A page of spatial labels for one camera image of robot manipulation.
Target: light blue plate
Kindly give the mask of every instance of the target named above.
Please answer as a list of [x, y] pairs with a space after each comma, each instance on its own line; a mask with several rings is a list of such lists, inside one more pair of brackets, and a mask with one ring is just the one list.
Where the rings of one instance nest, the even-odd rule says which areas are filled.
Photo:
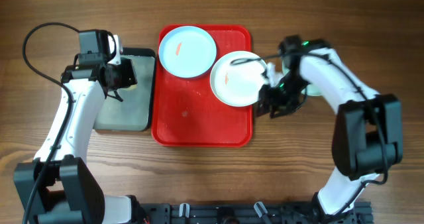
[[215, 41], [201, 28], [182, 26], [171, 30], [159, 46], [163, 67], [180, 78], [193, 78], [205, 73], [217, 57]]

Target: plate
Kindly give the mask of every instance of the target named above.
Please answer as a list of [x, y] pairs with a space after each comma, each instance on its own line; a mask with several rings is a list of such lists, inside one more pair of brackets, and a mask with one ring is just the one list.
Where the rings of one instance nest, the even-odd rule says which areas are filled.
[[159, 45], [163, 67], [180, 78], [194, 78], [205, 73], [217, 57], [215, 41], [201, 28], [182, 26], [171, 30]]
[[211, 71], [211, 89], [215, 96], [227, 105], [244, 107], [258, 101], [260, 88], [266, 83], [262, 76], [266, 63], [263, 60], [230, 65], [239, 58], [259, 58], [247, 51], [228, 53], [220, 58]]

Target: red rectangular tray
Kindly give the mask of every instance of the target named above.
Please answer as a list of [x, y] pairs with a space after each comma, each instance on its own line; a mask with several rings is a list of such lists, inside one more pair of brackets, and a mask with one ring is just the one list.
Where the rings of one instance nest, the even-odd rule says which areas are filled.
[[[172, 29], [159, 35], [159, 44]], [[249, 32], [238, 25], [193, 25], [206, 30], [217, 44], [217, 60], [234, 51], [251, 51]], [[196, 78], [178, 78], [159, 59], [152, 117], [152, 136], [166, 146], [241, 147], [252, 138], [252, 106], [231, 107], [211, 90], [211, 69]]]

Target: wooden surface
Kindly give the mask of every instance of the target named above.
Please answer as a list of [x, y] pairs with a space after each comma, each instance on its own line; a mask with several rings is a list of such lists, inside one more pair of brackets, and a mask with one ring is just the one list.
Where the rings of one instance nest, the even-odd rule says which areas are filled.
[[[287, 35], [326, 38], [362, 81], [403, 105], [403, 162], [361, 199], [372, 202], [376, 223], [424, 223], [423, 15], [424, 0], [0, 0], [0, 223], [22, 218], [13, 170], [40, 148], [60, 99], [21, 55], [27, 32], [50, 21], [110, 30], [125, 46], [155, 51], [172, 23], [243, 25], [262, 56]], [[55, 78], [77, 52], [78, 37], [64, 28], [44, 28], [28, 44], [30, 61]], [[295, 115], [257, 119], [238, 149], [165, 148], [150, 131], [93, 131], [88, 166], [105, 194], [144, 203], [310, 200], [334, 167], [334, 122], [312, 98]]]

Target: tray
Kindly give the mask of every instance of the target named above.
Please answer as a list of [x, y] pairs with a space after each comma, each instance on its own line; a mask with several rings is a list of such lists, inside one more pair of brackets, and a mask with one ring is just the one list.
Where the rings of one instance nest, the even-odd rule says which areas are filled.
[[[159, 44], [172, 29], [160, 33]], [[249, 32], [238, 25], [192, 25], [217, 44], [217, 60], [237, 50], [251, 51]], [[152, 136], [165, 146], [241, 147], [252, 138], [252, 106], [231, 107], [211, 90], [211, 69], [196, 78], [178, 78], [156, 61]]]

